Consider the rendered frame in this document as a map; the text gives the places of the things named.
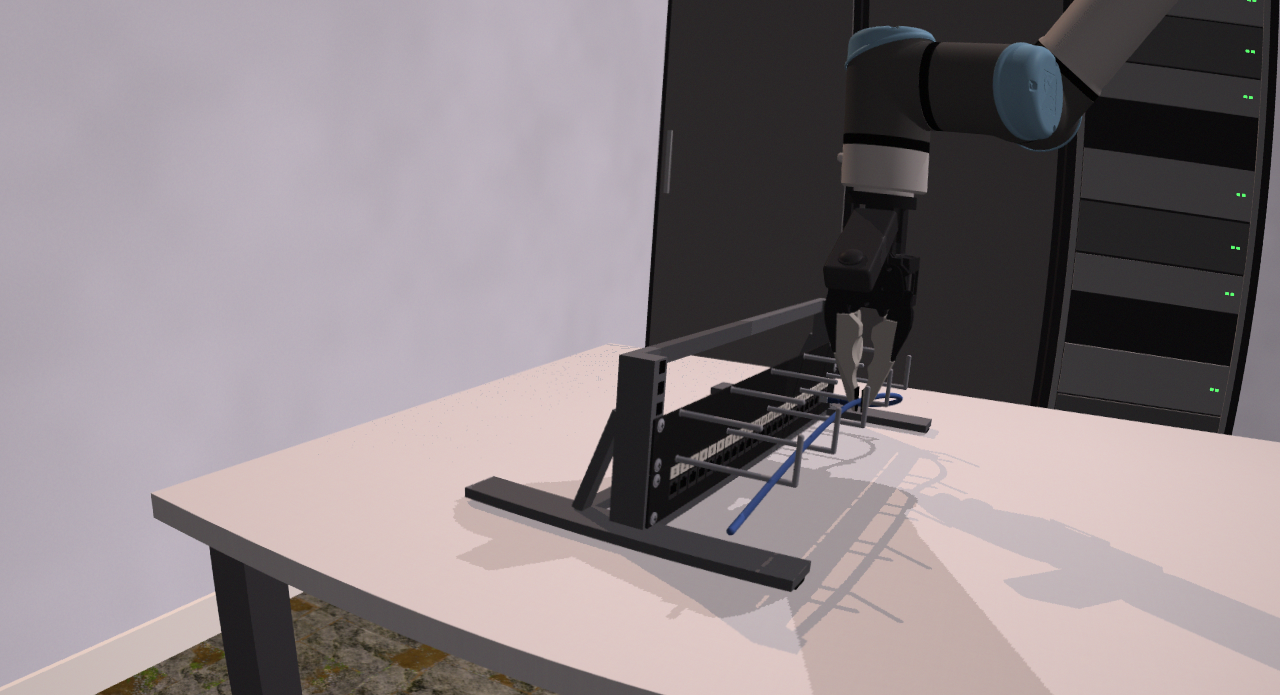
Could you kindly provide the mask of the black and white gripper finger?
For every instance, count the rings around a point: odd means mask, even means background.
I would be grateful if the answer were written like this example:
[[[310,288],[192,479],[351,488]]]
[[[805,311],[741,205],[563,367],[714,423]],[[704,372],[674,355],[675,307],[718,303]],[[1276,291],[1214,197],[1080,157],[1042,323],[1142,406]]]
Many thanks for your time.
[[[914,291],[904,291],[899,306],[890,308],[882,323],[877,323],[872,329],[870,340],[874,346],[874,357],[868,366],[867,387],[870,387],[869,404],[874,402],[884,379],[892,369],[899,349],[906,340],[913,326],[913,294]],[[868,404],[868,407],[869,407]]]
[[[850,307],[838,298],[835,289],[828,288],[824,307],[826,329],[844,381],[844,390],[849,402],[852,402],[859,398],[860,389],[856,372],[863,352],[863,338],[860,338],[863,323],[860,308],[851,314]]]

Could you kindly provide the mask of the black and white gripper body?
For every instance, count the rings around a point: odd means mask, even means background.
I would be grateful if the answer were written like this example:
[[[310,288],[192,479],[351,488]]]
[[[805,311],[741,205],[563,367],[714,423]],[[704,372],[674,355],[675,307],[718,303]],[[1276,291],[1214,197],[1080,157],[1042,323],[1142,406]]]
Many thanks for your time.
[[[878,315],[884,317],[887,315],[887,308],[899,306],[900,300],[902,300],[904,291],[908,291],[909,288],[909,276],[913,274],[913,306],[916,306],[916,285],[920,257],[908,257],[905,253],[908,239],[908,212],[909,209],[916,209],[916,198],[899,197],[899,195],[852,192],[852,189],[849,189],[849,204],[865,204],[865,209],[890,209],[890,211],[897,212],[899,233],[895,236],[892,247],[888,256],[884,259],[884,265],[881,268],[881,275],[876,280],[873,291],[870,291],[870,293],[861,293],[861,291],[835,289],[838,298],[844,300],[844,303],[851,306],[850,312],[856,312],[858,308],[861,307],[877,308]],[[873,206],[868,206],[868,204],[873,204]]]

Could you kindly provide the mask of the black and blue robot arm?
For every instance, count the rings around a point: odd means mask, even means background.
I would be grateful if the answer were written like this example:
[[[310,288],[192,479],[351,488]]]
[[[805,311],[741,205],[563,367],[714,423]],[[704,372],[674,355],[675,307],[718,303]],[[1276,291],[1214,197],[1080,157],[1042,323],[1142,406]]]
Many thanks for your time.
[[[1036,45],[934,42],[905,26],[856,31],[845,63],[841,184],[925,195],[931,131],[1057,151],[1178,1],[1075,0]],[[897,212],[852,209],[823,268],[826,288],[869,293],[897,233]]]

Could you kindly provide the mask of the black metal rack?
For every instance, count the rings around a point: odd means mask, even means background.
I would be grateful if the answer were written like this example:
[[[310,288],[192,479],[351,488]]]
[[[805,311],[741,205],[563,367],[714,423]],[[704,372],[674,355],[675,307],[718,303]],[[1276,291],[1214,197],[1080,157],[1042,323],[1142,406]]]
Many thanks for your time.
[[[806,300],[620,355],[616,408],[575,499],[497,476],[465,486],[465,497],[652,557],[792,593],[810,572],[812,561],[667,525],[733,477],[767,483],[772,476],[748,470],[778,451],[780,444],[796,445],[796,454],[792,480],[780,477],[777,484],[797,486],[801,433],[829,419],[826,413],[836,412],[831,448],[808,445],[806,451],[836,454],[840,422],[858,429],[877,422],[929,431],[931,419],[868,408],[870,387],[865,388],[863,411],[858,404],[858,411],[842,413],[838,401],[849,399],[835,394],[841,378],[826,330],[824,305],[826,298]],[[710,395],[664,413],[667,363],[810,315],[813,332],[799,356],[736,384],[719,381],[710,388]],[[794,436],[797,443],[791,442]],[[612,458],[611,486],[598,493]]]

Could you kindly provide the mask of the blue network cable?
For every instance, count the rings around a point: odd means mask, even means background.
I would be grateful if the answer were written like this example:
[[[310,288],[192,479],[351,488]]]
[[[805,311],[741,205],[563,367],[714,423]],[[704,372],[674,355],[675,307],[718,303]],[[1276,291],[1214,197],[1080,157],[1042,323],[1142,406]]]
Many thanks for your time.
[[[886,393],[877,394],[874,401],[884,398],[884,394]],[[900,402],[902,402],[902,395],[900,395],[897,393],[890,393],[890,398],[895,398],[895,401],[890,402],[890,404],[899,404]],[[852,404],[859,404],[859,407],[861,407],[861,398],[858,398],[858,399],[855,399],[852,402],[846,402],[846,401],[841,401],[840,399],[838,403],[842,404],[841,408],[842,408],[842,413],[844,413],[845,411],[849,411],[850,408],[852,408]],[[817,439],[817,436],[819,436],[820,433],[823,433],[829,426],[829,422],[835,421],[835,413],[831,413],[829,419],[827,419],[824,422],[820,422],[820,426],[814,433],[812,433],[810,436],[806,436],[806,440],[804,442],[804,445],[803,445],[803,452],[805,452],[806,448],[808,448],[808,445],[812,445],[812,443]],[[794,452],[794,454],[790,454],[788,459],[785,461],[785,463],[780,467],[780,470],[777,470],[774,472],[774,475],[772,477],[769,477],[769,480],[767,481],[767,484],[764,486],[762,486],[762,490],[759,493],[756,493],[756,495],[744,508],[744,511],[739,515],[739,517],[733,518],[733,523],[730,525],[730,527],[726,530],[726,532],[728,535],[733,535],[739,530],[739,527],[744,523],[745,518],[748,518],[753,513],[753,511],[763,500],[763,498],[767,495],[767,493],[771,491],[772,486],[774,486],[774,484],[777,484],[777,481],[780,480],[780,477],[782,477],[783,474],[790,468],[790,466],[794,465],[794,462],[795,462],[795,454],[796,454],[796,451]]]

